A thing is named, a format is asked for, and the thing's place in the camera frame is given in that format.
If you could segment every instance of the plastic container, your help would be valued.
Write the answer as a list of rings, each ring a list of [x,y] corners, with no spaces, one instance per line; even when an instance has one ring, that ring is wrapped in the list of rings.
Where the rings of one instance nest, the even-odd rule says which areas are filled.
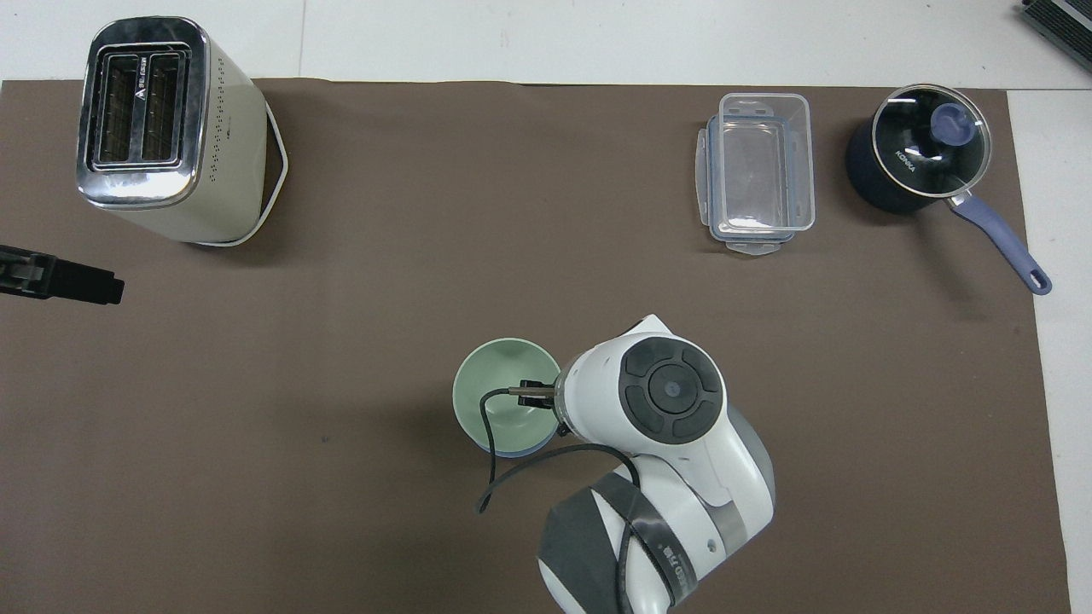
[[[762,256],[815,223],[811,119],[797,94],[727,94],[698,132],[698,210],[728,249]]]

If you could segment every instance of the brown table mat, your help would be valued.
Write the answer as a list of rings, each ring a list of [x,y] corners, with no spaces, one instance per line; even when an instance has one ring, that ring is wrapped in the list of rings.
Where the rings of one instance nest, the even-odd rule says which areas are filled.
[[[778,482],[677,611],[1068,611],[1031,295],[942,205],[845,178],[888,90],[791,90],[817,223],[745,259],[698,220],[693,146],[746,88],[259,84],[292,172],[225,250],[82,201],[80,84],[3,84],[0,243],[127,286],[0,296],[0,611],[555,612],[546,512],[615,462],[475,516],[451,379],[487,340],[563,363],[650,312],[717,362]],[[1005,94],[968,93],[996,139],[976,192],[1022,234]]]

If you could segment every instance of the white surface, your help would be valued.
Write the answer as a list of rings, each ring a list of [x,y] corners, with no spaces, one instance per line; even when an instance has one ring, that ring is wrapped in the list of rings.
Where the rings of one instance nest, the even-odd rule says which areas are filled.
[[[1054,282],[1035,323],[1070,601],[1092,612],[1092,92],[1010,92],[1009,105],[1028,243]]]
[[[1017,0],[0,0],[0,79],[80,79],[112,19],[194,19],[251,76],[879,85],[1010,94],[1073,611],[1092,613],[1092,74]]]

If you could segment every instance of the grey button pad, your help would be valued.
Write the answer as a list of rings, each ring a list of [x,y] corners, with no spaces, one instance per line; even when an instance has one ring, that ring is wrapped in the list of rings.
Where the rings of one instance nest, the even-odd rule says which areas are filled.
[[[645,339],[621,359],[618,397],[633,426],[662,444],[689,444],[720,415],[725,391],[716,366],[677,339]]]

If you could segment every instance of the blue handle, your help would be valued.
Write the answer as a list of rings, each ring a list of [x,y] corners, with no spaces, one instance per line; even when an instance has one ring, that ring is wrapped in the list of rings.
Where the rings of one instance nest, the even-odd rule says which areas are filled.
[[[1028,248],[1020,243],[1020,237],[1012,232],[1012,228],[1001,220],[996,211],[989,208],[982,199],[972,196],[970,192],[964,198],[959,197],[949,200],[952,212],[966,220],[986,233],[989,240],[994,241],[1005,259],[1012,265],[1012,270],[1020,275],[1028,290],[1035,294],[1046,294],[1054,287],[1051,278],[1035,262],[1035,259],[1028,253]]]

